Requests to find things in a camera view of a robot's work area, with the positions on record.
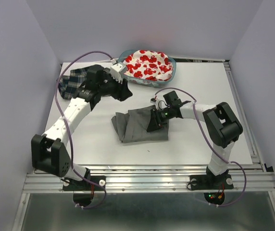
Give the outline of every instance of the red and white fabric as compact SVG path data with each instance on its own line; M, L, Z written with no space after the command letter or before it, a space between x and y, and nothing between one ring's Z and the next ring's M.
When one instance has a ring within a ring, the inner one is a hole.
M124 64L127 76L151 81L168 81L172 77L173 65L162 52L139 50L129 55Z

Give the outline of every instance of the cable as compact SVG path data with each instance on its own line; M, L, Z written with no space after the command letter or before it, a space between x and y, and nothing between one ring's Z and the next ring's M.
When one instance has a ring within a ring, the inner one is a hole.
M207 136L206 136L206 134L205 134L205 132L204 132L204 130L203 130L203 127L201 126L200 120L199 120L199 118L198 118L198 116L197 116L197 112L196 112L196 108L195 108L195 103L197 102L197 100L196 100L191 94L189 94L188 92L186 92L186 91L184 91L184 90L181 90L181 89L179 89L179 88L162 88L162 89L158 90L158 91L155 93L155 95L157 95L160 91L168 90L168 89L173 89L173 90L181 91L181 92L185 93L186 95L190 96L190 97L194 100L194 102L193 102L193 112L194 112L194 116L195 116L195 119L196 119L196 121L197 121L197 124L199 125L200 131L201 131L201 133L202 133L202 135L203 135L203 137L204 137L206 143L207 143L208 146L210 147L210 149L213 151L213 153L214 153L217 157L219 157L219 158L220 158L222 161L224 161L225 163L227 163L227 164L236 164L236 165L238 165L239 168L242 170L242 172L243 172L243 177L244 177L244 186L243 186L243 190L242 190L240 196L239 196L236 200L234 200L234 201L232 201L232 202L230 202L230 203L227 203L227 204L225 204L225 205L214 205L214 204L211 204L211 205L218 206L218 207L226 207L226 206L229 206L229 205L233 205L234 203L236 203L238 200L240 200L240 199L243 197L243 194L244 194L245 189L246 189L246 187L247 187L247 175L246 175L246 173L245 173L243 167L242 167L238 162L236 162L236 161L230 161L230 162L228 162L228 161L225 160L223 157L221 157L220 154L218 154L218 153L215 151L215 149L213 149L212 145L210 144L209 140L207 139Z
M70 184L69 181L66 181L66 180L64 180L64 179L62 179L62 178L60 178L60 180L61 180L62 182L65 182L65 183L67 183L67 184Z
M97 186L101 189L104 190L104 197L103 199L96 205L93 205L93 206L86 206L86 207L83 207L83 206L80 206L78 204L76 204L77 207L80 207L82 209L90 209L90 208L95 208L99 205L102 204L102 202L105 200L106 198L106 195L107 195L107 191L105 190L104 187L100 186L99 184L96 184L88 179L86 179L85 177L81 176L75 169L74 169L74 146L73 146L73 141L72 141L72 136L71 136L71 132L70 132L70 129L69 129L69 125L68 125L68 122L67 122L67 119L64 115L64 112L62 111L61 109L61 106L59 104L59 101L57 100L57 91L58 91L58 85L60 83L60 80L62 79L63 75L65 74L65 72L72 66L72 64L74 64L76 61L78 61L79 59L89 55L89 54L93 54L93 53L101 53L101 54L105 54L107 55L110 59L113 59L112 56L110 56L108 53L106 52L103 52L103 51L90 51L90 52L87 52L85 54L82 54L81 56L77 57L75 60L73 60L64 70L63 72L60 74L60 77L57 79L56 81L56 89L55 89L55 94L54 94L54 99L55 99L55 103L56 103L56 106L57 108L59 109L60 113L61 113L61 116L64 120L64 124L65 124L65 127L67 129L67 133L68 133L68 139L69 139L69 143L70 143L70 151L71 151L71 168L73 169L73 172L78 176L80 177L82 180L86 181L87 183L89 184L92 184L94 186Z
M92 196L92 198L94 198L95 196L95 186L93 184L90 187L90 195Z
M222 187L223 187L223 190L222 190L221 196L223 196L223 193L224 193L224 190L225 190L224 183L222 183Z
M162 109L162 108L160 107L160 102L163 102L163 103L164 103L164 105L165 105L166 107L168 107L168 105L166 104L166 102L165 102L165 101L160 100L160 101L158 102L158 107L159 107L159 109Z
M222 184L222 185L224 186L224 184ZM218 194L220 192L220 190L221 190L221 186L219 186L219 191L216 194Z
M192 189L189 188L189 185L191 185L191 182L189 182L189 183L187 184L187 189L190 190L190 191L193 191Z

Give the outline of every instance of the metal floor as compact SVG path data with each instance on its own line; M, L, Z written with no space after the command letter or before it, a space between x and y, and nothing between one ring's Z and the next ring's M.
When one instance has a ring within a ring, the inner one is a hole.
M225 202L239 196L227 192ZM275 231L268 192L247 192L230 207L196 199L202 193L109 194L92 210L75 208L72 194L32 194L24 231Z

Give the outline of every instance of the screw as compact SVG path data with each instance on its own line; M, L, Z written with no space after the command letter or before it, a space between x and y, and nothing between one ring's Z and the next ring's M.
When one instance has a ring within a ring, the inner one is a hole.
M232 184L233 184L233 180L232 180L231 178L227 178L227 179L226 179L226 183L227 183L228 185L232 185Z
M99 181L99 185L100 185L100 186L104 186L104 185L105 185L105 181L104 181L104 180L100 180L100 181Z
M69 185L67 182L63 182L62 184L63 184L63 186L65 186L65 187L67 187L67 186Z
M196 183L196 179L194 179L194 178L193 178L193 179L191 179L191 184L192 184L192 185L194 185L194 186L195 186L195 185L197 185L197 183Z

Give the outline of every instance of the cloth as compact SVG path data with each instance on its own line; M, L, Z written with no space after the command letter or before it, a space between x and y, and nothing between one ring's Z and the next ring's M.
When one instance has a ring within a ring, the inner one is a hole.
M122 143L136 141L167 141L169 123L162 129L147 132L150 121L150 110L154 105L135 110L128 110L127 114L117 112L112 118L112 123L118 138Z
M70 100L75 91L80 87L83 81L88 76L88 67L83 67L70 71L70 76L63 76L58 85L61 97L66 100ZM109 68L105 68L104 71L110 72Z
M125 75L151 81L168 81L172 77L173 65L162 52L140 50L129 55L124 64Z

